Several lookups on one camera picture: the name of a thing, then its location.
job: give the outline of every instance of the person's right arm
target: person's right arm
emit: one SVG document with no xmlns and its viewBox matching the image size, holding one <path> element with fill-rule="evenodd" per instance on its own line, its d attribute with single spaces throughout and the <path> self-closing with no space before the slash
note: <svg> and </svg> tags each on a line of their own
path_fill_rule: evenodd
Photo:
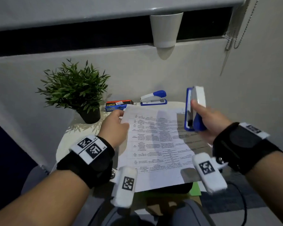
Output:
<svg viewBox="0 0 283 226">
<path fill-rule="evenodd" d="M 198 134 L 209 144 L 213 144 L 215 138 L 232 124 L 220 112 L 205 108 L 195 100 L 191 105 L 207 127 L 206 131 Z M 276 151 L 265 156 L 245 174 L 245 177 L 283 223 L 283 153 Z"/>
</svg>

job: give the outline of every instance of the green sticky note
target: green sticky note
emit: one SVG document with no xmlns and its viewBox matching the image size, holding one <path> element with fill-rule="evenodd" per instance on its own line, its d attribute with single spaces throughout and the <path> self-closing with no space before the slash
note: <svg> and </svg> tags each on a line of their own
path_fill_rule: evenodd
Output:
<svg viewBox="0 0 283 226">
<path fill-rule="evenodd" d="M 190 190 L 189 193 L 191 196 L 201 196 L 201 191 L 199 189 L 198 182 L 193 182 L 192 189 Z"/>
</svg>

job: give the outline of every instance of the stack of paper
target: stack of paper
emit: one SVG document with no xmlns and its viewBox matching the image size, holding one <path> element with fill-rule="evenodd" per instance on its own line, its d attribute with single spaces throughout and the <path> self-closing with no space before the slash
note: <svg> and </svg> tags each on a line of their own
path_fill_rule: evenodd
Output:
<svg viewBox="0 0 283 226">
<path fill-rule="evenodd" d="M 194 168 L 192 150 L 208 145 L 184 129 L 184 109 L 154 110 L 127 105 L 122 123 L 129 123 L 127 147 L 118 167 L 138 171 L 136 192 L 183 184 L 180 171 Z"/>
</svg>

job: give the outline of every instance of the white cup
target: white cup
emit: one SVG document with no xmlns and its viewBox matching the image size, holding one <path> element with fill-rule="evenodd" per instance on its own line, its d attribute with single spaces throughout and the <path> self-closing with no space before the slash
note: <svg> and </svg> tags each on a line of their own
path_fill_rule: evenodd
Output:
<svg viewBox="0 0 283 226">
<path fill-rule="evenodd" d="M 183 13 L 150 16 L 155 47 L 169 48 L 176 44 L 182 15 Z"/>
</svg>

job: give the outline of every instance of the green foliage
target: green foliage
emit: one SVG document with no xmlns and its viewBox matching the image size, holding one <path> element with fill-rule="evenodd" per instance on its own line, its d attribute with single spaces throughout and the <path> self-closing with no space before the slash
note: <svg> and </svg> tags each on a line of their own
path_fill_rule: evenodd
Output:
<svg viewBox="0 0 283 226">
<path fill-rule="evenodd" d="M 47 80 L 41 81 L 45 83 L 45 90 L 38 88 L 37 93 L 45 95 L 47 106 L 56 104 L 56 108 L 94 111 L 102 101 L 102 93 L 108 86 L 105 82 L 110 75 L 105 71 L 100 75 L 92 64 L 88 66 L 88 60 L 82 70 L 78 70 L 78 63 L 73 64 L 71 59 L 67 61 L 70 64 L 62 63 L 58 71 L 44 71 Z"/>
</svg>

